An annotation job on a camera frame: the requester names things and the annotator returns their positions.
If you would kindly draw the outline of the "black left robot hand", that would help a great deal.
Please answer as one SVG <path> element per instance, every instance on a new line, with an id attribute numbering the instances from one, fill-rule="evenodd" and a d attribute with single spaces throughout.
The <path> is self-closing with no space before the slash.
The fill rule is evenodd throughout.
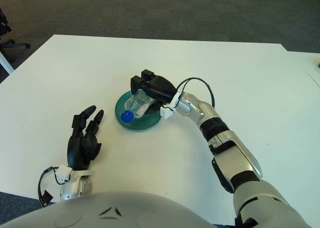
<path id="1" fill-rule="evenodd" d="M 102 144 L 98 142 L 96 134 L 104 111 L 98 111 L 94 119 L 87 123 L 96 108 L 92 105 L 73 117 L 72 135 L 67 146 L 67 163 L 73 170 L 87 170 L 90 162 L 95 160 L 100 152 Z"/>

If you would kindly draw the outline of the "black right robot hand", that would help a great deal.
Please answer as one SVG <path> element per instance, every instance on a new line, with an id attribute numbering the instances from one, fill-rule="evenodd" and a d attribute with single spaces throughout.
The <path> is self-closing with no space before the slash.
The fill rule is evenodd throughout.
<path id="1" fill-rule="evenodd" d="M 170 103 L 177 92 L 175 86 L 166 78 L 155 75 L 147 69 L 141 72 L 141 77 L 134 76 L 130 79 L 131 93 L 134 95 L 139 89 L 155 102 L 147 109 L 146 114 L 152 114 L 160 109 L 163 104 Z"/>

